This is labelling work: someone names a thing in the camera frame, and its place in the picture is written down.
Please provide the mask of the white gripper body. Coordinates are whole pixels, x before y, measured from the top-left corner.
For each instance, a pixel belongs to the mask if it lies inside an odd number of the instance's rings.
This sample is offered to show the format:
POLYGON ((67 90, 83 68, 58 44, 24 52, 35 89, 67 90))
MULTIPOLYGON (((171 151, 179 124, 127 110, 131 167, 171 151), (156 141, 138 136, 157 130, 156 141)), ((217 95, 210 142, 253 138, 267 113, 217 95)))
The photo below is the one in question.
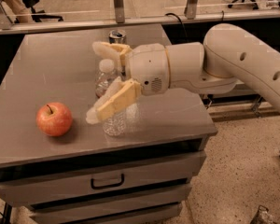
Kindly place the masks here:
POLYGON ((139 82, 143 95, 165 93, 169 88, 169 63, 165 46, 141 45, 125 57, 126 75, 139 82))

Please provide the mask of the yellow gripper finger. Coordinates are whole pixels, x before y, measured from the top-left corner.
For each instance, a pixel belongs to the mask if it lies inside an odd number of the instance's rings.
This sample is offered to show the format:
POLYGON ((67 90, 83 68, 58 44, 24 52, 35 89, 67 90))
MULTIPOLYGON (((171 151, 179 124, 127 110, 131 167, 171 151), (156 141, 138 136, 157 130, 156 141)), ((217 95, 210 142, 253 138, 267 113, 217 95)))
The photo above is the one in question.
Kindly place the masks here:
POLYGON ((125 56, 132 51, 129 45, 102 41, 93 42, 92 48, 97 56, 114 61, 117 67, 125 65, 125 56))
POLYGON ((86 113, 86 121, 89 124, 103 122, 113 117, 134 104, 137 98, 142 95, 141 84, 132 78, 126 81, 115 81, 115 84, 119 90, 108 100, 104 97, 99 98, 86 113))

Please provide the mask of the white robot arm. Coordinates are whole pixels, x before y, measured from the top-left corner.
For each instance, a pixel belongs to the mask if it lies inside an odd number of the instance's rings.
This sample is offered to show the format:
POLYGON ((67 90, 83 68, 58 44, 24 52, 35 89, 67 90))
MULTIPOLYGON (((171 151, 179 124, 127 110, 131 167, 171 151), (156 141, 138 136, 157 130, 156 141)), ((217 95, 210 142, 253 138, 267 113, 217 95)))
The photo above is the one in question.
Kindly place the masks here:
POLYGON ((237 81, 258 93, 280 113, 280 53, 227 23, 210 28, 203 42, 164 46, 158 43, 131 48, 95 42, 93 51, 126 73, 111 83, 86 113, 96 124, 134 104, 142 95, 181 88, 198 94, 231 91, 237 81))

